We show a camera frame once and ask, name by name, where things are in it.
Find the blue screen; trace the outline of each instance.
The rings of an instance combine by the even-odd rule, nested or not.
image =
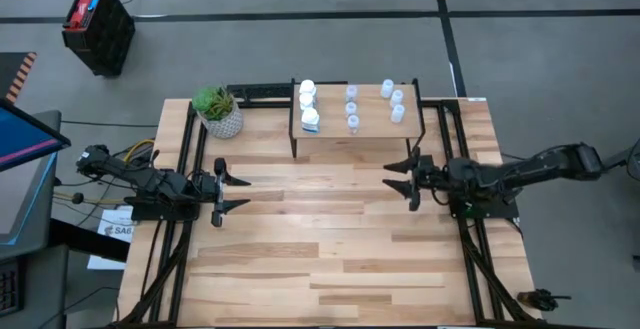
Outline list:
[[[0,108],[0,168],[35,159],[62,143],[15,114]]]

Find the white bottle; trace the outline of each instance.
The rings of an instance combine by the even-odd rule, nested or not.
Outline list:
[[[393,111],[391,112],[391,122],[400,123],[402,121],[402,117],[404,117],[404,106],[403,105],[394,106]]]
[[[356,110],[358,110],[358,106],[354,102],[348,102],[347,105],[344,106],[344,112],[345,114],[347,114],[347,118],[349,117],[349,115],[355,115]]]
[[[383,98],[389,98],[391,96],[391,93],[393,93],[393,80],[386,79],[382,82],[382,90],[380,91],[380,95],[382,95]]]
[[[309,133],[318,133],[320,131],[319,123],[320,115],[318,115],[317,110],[308,108],[302,112],[302,130]]]
[[[391,94],[391,100],[389,100],[389,105],[393,108],[396,105],[402,104],[402,90],[394,90],[393,94]]]
[[[357,115],[349,115],[347,118],[347,126],[351,131],[351,134],[355,134],[358,132],[358,126],[360,125],[360,118]]]
[[[311,96],[313,97],[313,107],[315,108],[318,97],[316,85],[313,83],[313,81],[306,79],[303,80],[302,83],[300,83],[300,95],[304,93],[311,94]]]
[[[356,102],[356,96],[358,95],[358,87],[355,85],[349,85],[347,86],[347,92],[345,94],[345,101],[347,103],[349,102]]]
[[[300,112],[313,108],[313,96],[309,93],[300,94]]]

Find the succulent plant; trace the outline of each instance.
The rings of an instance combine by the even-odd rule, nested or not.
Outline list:
[[[191,103],[193,109],[207,120],[222,120],[233,110],[233,96],[223,87],[202,88],[193,97]]]

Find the white paper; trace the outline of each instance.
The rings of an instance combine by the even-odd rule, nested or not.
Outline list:
[[[98,234],[110,236],[131,243],[133,238],[133,222],[131,221],[130,205],[119,206],[116,210],[104,210],[102,212],[102,221],[98,226]],[[93,270],[124,270],[125,263],[114,260],[104,259],[95,255],[89,258],[87,269]]]

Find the potted plant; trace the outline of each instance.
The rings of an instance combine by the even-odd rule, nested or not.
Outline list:
[[[238,103],[223,87],[200,89],[191,101],[209,134],[231,138],[242,129],[243,119]]]

